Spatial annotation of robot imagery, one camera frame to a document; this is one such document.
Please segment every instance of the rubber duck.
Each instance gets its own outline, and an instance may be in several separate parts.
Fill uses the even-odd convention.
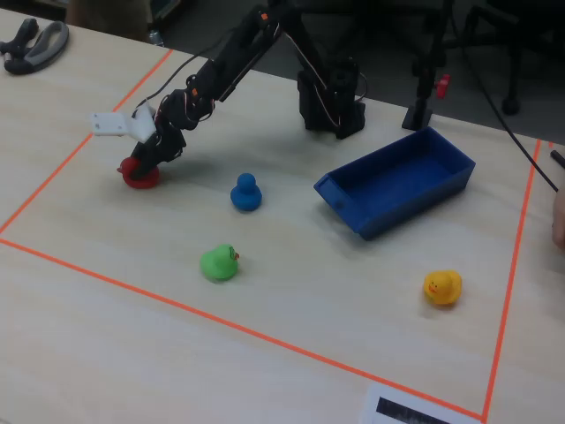
[[[132,188],[146,189],[153,188],[159,182],[159,168],[156,166],[140,179],[132,179],[130,176],[132,172],[141,164],[141,161],[136,157],[126,157],[120,167],[117,169],[122,174],[125,183]]]
[[[455,271],[434,271],[426,276],[424,293],[435,305],[451,305],[461,296],[462,285]]]
[[[229,280],[237,273],[236,253],[232,245],[219,245],[200,258],[202,273],[213,280]]]
[[[237,178],[237,185],[231,190],[231,201],[236,208],[251,212],[259,207],[262,198],[253,174],[241,174]]]

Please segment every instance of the orange tape boundary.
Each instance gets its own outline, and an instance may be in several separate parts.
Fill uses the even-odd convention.
[[[382,384],[386,384],[387,386],[390,386],[394,389],[404,391],[404,392],[409,393],[411,395],[414,395],[418,398],[422,398],[422,399],[427,400],[429,402],[433,402],[437,405],[444,406],[448,409],[451,409],[451,410],[456,411],[458,413],[461,413],[463,415],[472,417],[476,420],[480,420],[480,418],[481,418],[480,414],[474,413],[472,411],[467,411],[466,409],[463,409],[461,406],[450,404],[449,402],[446,402],[445,400],[441,400],[437,397],[433,397],[433,396],[428,395],[426,393],[423,393],[421,391],[411,389],[410,387],[403,386],[402,384],[399,384],[397,382],[392,382],[390,380],[386,380],[384,378],[381,378],[377,375],[367,373],[366,371],[363,371],[361,369],[350,367],[349,365],[345,365],[342,362],[332,360],[332,359],[327,358],[325,356],[319,355],[318,353],[307,351],[306,349],[303,349],[301,347],[295,346],[295,345],[287,343],[287,342],[283,342],[282,340],[268,336],[264,333],[260,333],[260,332],[254,330],[254,329],[249,329],[247,327],[244,327],[243,325],[237,324],[235,322],[228,321],[224,318],[221,318],[219,316],[216,316],[216,315],[210,314],[208,312],[202,311],[202,310],[197,309],[195,307],[189,307],[188,305],[177,302],[176,300],[165,298],[164,296],[161,296],[160,294],[156,294],[156,293],[153,293],[151,291],[140,289],[139,287],[136,287],[136,286],[131,285],[131,284],[123,283],[119,280],[116,280],[115,278],[103,276],[102,274],[98,274],[97,272],[93,272],[91,270],[81,268],[81,267],[79,267],[77,265],[73,265],[72,263],[69,263],[67,261],[63,261],[63,260],[57,259],[56,257],[51,256],[49,254],[44,254],[42,252],[38,252],[36,250],[33,250],[29,247],[25,247],[25,246],[19,245],[17,243],[13,243],[13,242],[6,240],[4,238],[0,238],[0,244],[6,245],[6,246],[9,246],[9,247],[13,247],[15,249],[18,249],[19,251],[26,252],[28,254],[32,254],[33,256],[37,256],[37,257],[42,258],[46,261],[53,262],[53,263],[60,265],[62,267],[65,267],[65,268],[68,268],[68,269],[73,269],[75,271],[78,271],[81,274],[86,275],[86,276],[96,278],[96,279],[101,280],[105,283],[110,283],[110,284],[116,285],[116,286],[121,287],[123,289],[126,289],[130,292],[137,293],[141,296],[146,296],[148,298],[157,300],[159,302],[170,305],[172,307],[177,307],[179,309],[183,309],[186,312],[190,312],[191,314],[196,314],[196,315],[201,316],[203,318],[207,318],[208,320],[217,322],[221,325],[225,325],[226,327],[230,327],[232,329],[236,329],[236,330],[241,331],[245,334],[248,334],[249,336],[257,337],[257,338],[264,340],[268,343],[271,343],[273,345],[277,345],[277,346],[283,347],[285,349],[288,349],[290,351],[299,353],[299,354],[304,355],[304,356],[311,358],[313,360],[318,360],[318,361],[323,362],[323,363],[330,365],[332,367],[337,367],[337,368],[340,368],[344,371],[347,371],[347,372],[353,373],[355,375],[359,375],[361,377],[367,378],[369,380],[373,380],[375,382],[380,382]]]
[[[539,150],[541,149],[541,140],[536,141],[536,148],[533,152],[533,160],[538,161]],[[530,175],[528,175],[528,182],[526,184],[526,191],[524,192],[524,201],[522,203],[522,211],[520,212],[520,221],[518,229],[516,230],[516,241],[514,243],[514,252],[512,253],[512,262],[510,263],[510,272],[508,273],[508,285],[506,286],[506,296],[504,298],[504,307],[502,308],[501,325],[498,330],[498,337],[496,338],[496,347],[494,348],[493,364],[491,366],[491,374],[488,378],[488,386],[486,388],[485,405],[483,406],[483,413],[481,415],[481,422],[486,423],[488,413],[493,401],[494,384],[496,383],[496,375],[498,366],[501,361],[502,342],[504,341],[504,332],[506,330],[506,323],[509,318],[510,301],[512,300],[512,291],[514,289],[514,279],[516,277],[516,268],[518,265],[518,257],[520,256],[520,245],[522,245],[522,235],[524,234],[524,225],[528,213],[528,204],[530,203],[531,187],[533,185],[536,170],[533,165],[530,166]]]
[[[118,109],[120,109],[122,106],[124,106],[124,103],[127,102],[134,94],[136,91],[138,91],[138,89],[145,84],[145,82],[151,77],[151,75],[153,75],[155,73],[155,71],[157,71],[162,64],[164,64],[167,59],[169,58],[169,56],[172,54],[173,50],[170,49],[169,51],[167,51],[167,53],[165,53],[163,55],[163,57],[159,60],[159,62],[157,62],[155,64],[155,66],[153,68],[151,68],[151,70],[142,78],[139,80],[139,82],[130,90],[130,92],[120,101],[120,103],[118,103],[116,105],[116,107],[112,110],[112,112],[116,112]],[[4,223],[4,225],[2,225],[2,227],[0,227],[0,234],[2,234],[6,228],[8,228],[11,223],[13,223],[16,218],[29,206],[29,204],[34,201],[34,199],[37,197],[37,195],[39,193],[41,193],[45,187],[47,187],[47,185],[53,180],[53,178],[55,178],[57,176],[57,174],[59,172],[61,172],[61,170],[67,165],[67,163],[69,163],[71,161],[71,159],[90,141],[90,139],[93,138],[93,134],[90,133],[87,135],[87,137],[82,140],[82,142],[71,152],[70,155],[68,155],[66,157],[66,159],[64,159],[64,161],[56,167],[56,169],[51,173],[51,175],[48,176],[48,178],[43,181],[41,183],[41,185],[39,187],[37,187],[35,189],[35,191],[32,193],[31,196],[29,196],[26,201],[24,201],[24,203],[16,210],[16,212],[13,213],[12,216],[10,216],[10,218],[8,218],[8,221],[6,221]]]
[[[172,52],[173,52],[172,49],[167,51],[167,53],[165,53],[165,55],[163,55],[163,57],[159,60],[159,62],[157,62],[157,64],[155,64],[155,66],[132,88],[132,90],[130,90],[130,92],[116,105],[116,107],[112,111],[115,112],[115,111],[119,110],[137,92],[137,90],[167,61],[167,59],[170,57]],[[61,170],[71,161],[71,159],[92,138],[93,138],[93,134],[90,133],[86,136],[86,138],[84,140],[82,140],[82,142],[71,152],[71,154],[68,155],[64,159],[64,161],[51,173],[51,175],[49,175],[49,177],[45,181],[43,181],[43,183],[41,183],[41,185],[32,193],[32,195],[29,196],[26,199],[26,201],[24,201],[24,203],[16,210],[16,212],[14,212],[14,214],[12,216],[10,216],[10,218],[4,223],[4,225],[2,227],[0,227],[0,234],[2,234],[16,220],[16,218],[32,203],[32,201],[34,201],[34,199],[39,195],[39,193],[41,193],[41,191],[43,191],[45,189],[45,187],[53,180],[53,178],[55,178],[57,176],[57,174],[59,172],[61,172]],[[541,147],[541,140],[537,140],[534,155],[533,155],[534,161],[538,160],[540,147]],[[549,142],[549,147],[550,148],[553,147],[552,142]],[[504,339],[506,323],[507,323],[507,320],[508,320],[510,300],[511,300],[511,297],[512,297],[512,290],[514,288],[514,279],[515,279],[515,276],[516,276],[516,267],[517,267],[517,262],[518,262],[518,256],[519,256],[519,253],[520,253],[520,245],[522,243],[522,235],[523,235],[523,232],[524,232],[525,218],[526,218],[526,215],[527,215],[528,204],[530,202],[531,187],[532,187],[532,184],[533,184],[534,176],[535,176],[535,169],[533,168],[533,166],[531,166],[530,167],[530,174],[528,176],[528,182],[527,182],[527,185],[526,185],[526,190],[525,190],[525,193],[524,193],[524,202],[523,202],[522,211],[521,211],[521,214],[520,214],[520,221],[519,221],[518,228],[517,228],[517,231],[516,231],[516,241],[515,241],[515,245],[514,245],[514,252],[512,254],[512,262],[510,264],[510,272],[509,272],[509,275],[508,275],[508,285],[507,285],[507,290],[506,290],[506,296],[505,296],[505,299],[504,299],[504,306],[503,306],[503,309],[502,309],[501,324],[500,324],[500,327],[499,327],[499,333],[498,333],[498,337],[497,337],[497,341],[496,341],[496,347],[494,349],[493,364],[491,366],[491,373],[490,373],[490,376],[489,376],[489,381],[488,381],[488,386],[487,386],[487,391],[486,391],[486,400],[485,400],[485,404],[484,404],[484,407],[483,407],[482,414],[478,414],[478,413],[474,413],[472,411],[468,411],[468,410],[462,408],[461,406],[450,404],[447,401],[444,401],[444,400],[439,399],[437,397],[433,397],[433,396],[428,395],[424,392],[411,389],[410,387],[404,386],[400,383],[392,382],[390,380],[381,378],[377,375],[367,373],[366,371],[363,371],[361,369],[348,366],[346,364],[343,364],[342,362],[338,362],[336,360],[326,358],[324,356],[319,355],[318,353],[307,351],[306,349],[303,349],[301,347],[295,346],[293,344],[290,344],[290,343],[284,342],[282,340],[276,339],[274,337],[268,336],[266,334],[260,333],[260,332],[254,330],[254,329],[249,329],[249,328],[244,327],[244,326],[237,324],[235,322],[230,322],[230,321],[225,320],[225,319],[223,319],[219,316],[216,316],[216,315],[210,314],[208,312],[199,310],[195,307],[189,307],[189,306],[187,306],[183,303],[177,302],[176,300],[168,299],[168,298],[165,298],[165,297],[163,297],[159,294],[140,289],[139,287],[135,287],[135,286],[127,284],[127,283],[123,283],[123,282],[118,281],[114,278],[110,278],[108,276],[103,276],[102,274],[98,274],[98,273],[90,271],[88,269],[83,269],[83,268],[81,268],[77,265],[73,265],[73,264],[71,264],[67,261],[63,261],[61,259],[57,259],[54,256],[50,256],[48,254],[44,254],[42,252],[33,250],[29,247],[25,247],[25,246],[19,245],[17,243],[13,243],[13,242],[6,240],[4,238],[0,238],[0,244],[15,248],[15,249],[17,249],[21,252],[26,252],[26,253],[31,254],[33,256],[37,256],[39,258],[42,258],[46,261],[53,262],[55,264],[58,264],[60,266],[65,267],[65,268],[78,271],[81,274],[90,276],[92,278],[101,280],[101,281],[109,283],[109,284],[113,284],[115,286],[126,289],[130,292],[135,292],[139,295],[146,296],[148,298],[160,301],[160,302],[167,304],[167,305],[170,305],[172,307],[177,307],[179,309],[183,309],[187,312],[190,312],[192,314],[196,314],[196,315],[201,316],[203,318],[207,318],[208,320],[220,323],[221,325],[225,325],[225,326],[230,327],[232,329],[236,329],[236,330],[241,331],[241,332],[248,334],[250,336],[257,337],[257,338],[264,340],[268,343],[271,343],[273,345],[278,345],[278,346],[283,347],[285,349],[288,349],[288,350],[291,350],[293,352],[302,354],[302,355],[304,355],[308,358],[311,358],[313,360],[318,360],[320,362],[323,362],[323,363],[330,365],[332,367],[337,367],[337,368],[340,368],[344,371],[347,371],[347,372],[353,373],[355,375],[359,375],[361,377],[367,378],[369,380],[373,380],[375,382],[385,384],[385,385],[392,387],[394,389],[404,391],[404,392],[409,393],[409,394],[416,396],[418,398],[422,398],[422,399],[427,400],[429,402],[433,402],[437,405],[444,406],[444,407],[451,409],[455,412],[461,413],[461,414],[466,415],[468,417],[471,417],[475,420],[480,420],[481,422],[486,423],[487,418],[488,418],[488,413],[490,411],[490,405],[492,403],[493,389],[494,389],[494,384],[495,384],[495,381],[496,381],[498,366],[499,366],[500,359],[501,359],[502,342],[503,342],[503,339]]]

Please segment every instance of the blue plastic tray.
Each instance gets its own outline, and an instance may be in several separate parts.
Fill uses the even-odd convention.
[[[475,163],[432,128],[332,170],[314,188],[363,239],[462,191]]]

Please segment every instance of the blue rubber duck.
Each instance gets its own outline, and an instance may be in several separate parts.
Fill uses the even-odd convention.
[[[231,201],[236,208],[250,212],[259,207],[262,198],[253,174],[241,174],[237,178],[237,185],[231,190]]]

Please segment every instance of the person's hand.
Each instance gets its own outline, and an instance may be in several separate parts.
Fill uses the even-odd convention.
[[[561,250],[565,250],[565,186],[555,196],[553,239]]]

